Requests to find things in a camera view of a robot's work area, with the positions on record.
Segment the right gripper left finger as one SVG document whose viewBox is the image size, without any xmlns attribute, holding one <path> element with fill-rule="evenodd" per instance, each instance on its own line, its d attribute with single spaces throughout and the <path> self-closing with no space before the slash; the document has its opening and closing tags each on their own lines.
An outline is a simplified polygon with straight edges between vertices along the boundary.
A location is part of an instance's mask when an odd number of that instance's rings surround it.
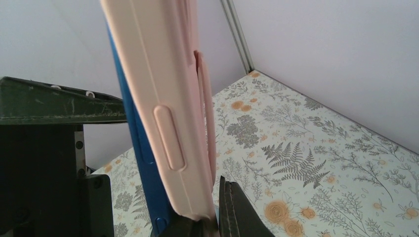
<svg viewBox="0 0 419 237">
<path fill-rule="evenodd" d="M 177 216 L 166 229 L 160 233 L 160 237 L 218 237 L 217 228 L 212 228 L 206 219 L 195 221 L 188 217 Z"/>
</svg>

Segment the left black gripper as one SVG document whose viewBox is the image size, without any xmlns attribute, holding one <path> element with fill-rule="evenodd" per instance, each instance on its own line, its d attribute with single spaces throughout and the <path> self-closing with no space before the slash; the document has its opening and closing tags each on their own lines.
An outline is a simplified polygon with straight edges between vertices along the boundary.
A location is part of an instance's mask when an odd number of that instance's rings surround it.
<svg viewBox="0 0 419 237">
<path fill-rule="evenodd" d="M 109 176 L 87 173 L 80 125 L 52 124 L 126 121 L 118 97 L 1 78 L 1 236 L 112 237 Z"/>
</svg>

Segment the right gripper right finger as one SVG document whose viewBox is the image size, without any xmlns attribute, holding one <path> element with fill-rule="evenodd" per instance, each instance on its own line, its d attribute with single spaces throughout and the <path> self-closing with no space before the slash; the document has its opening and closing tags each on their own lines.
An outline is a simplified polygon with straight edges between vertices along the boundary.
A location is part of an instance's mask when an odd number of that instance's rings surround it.
<svg viewBox="0 0 419 237">
<path fill-rule="evenodd" d="M 237 182 L 220 177 L 219 232 L 222 237 L 273 237 Z"/>
</svg>

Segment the dark blue phone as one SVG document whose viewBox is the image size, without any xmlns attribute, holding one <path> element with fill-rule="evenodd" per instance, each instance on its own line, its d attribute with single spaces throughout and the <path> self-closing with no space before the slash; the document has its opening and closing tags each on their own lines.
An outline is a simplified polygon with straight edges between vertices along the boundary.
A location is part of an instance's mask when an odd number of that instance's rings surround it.
<svg viewBox="0 0 419 237">
<path fill-rule="evenodd" d="M 158 237 L 168 226 L 174 215 L 174 211 L 166 195 L 166 191 L 162 184 L 158 168 L 155 163 L 154 154 L 152 152 L 141 118 L 129 91 L 128 84 L 109 27 L 107 27 L 107 34 L 110 41 L 116 73 L 122 93 L 122 100 L 135 153 L 135 159 L 137 162 L 137 167 L 145 194 L 145 200 L 153 227 L 152 236 Z"/>
</svg>

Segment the pink phone case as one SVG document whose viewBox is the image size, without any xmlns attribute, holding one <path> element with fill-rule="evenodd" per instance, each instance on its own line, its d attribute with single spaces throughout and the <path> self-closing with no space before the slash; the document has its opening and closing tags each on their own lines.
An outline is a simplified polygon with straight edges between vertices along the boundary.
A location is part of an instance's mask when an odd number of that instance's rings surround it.
<svg viewBox="0 0 419 237">
<path fill-rule="evenodd" d="M 211 85 L 194 0 L 101 2 L 174 211 L 216 219 Z"/>
</svg>

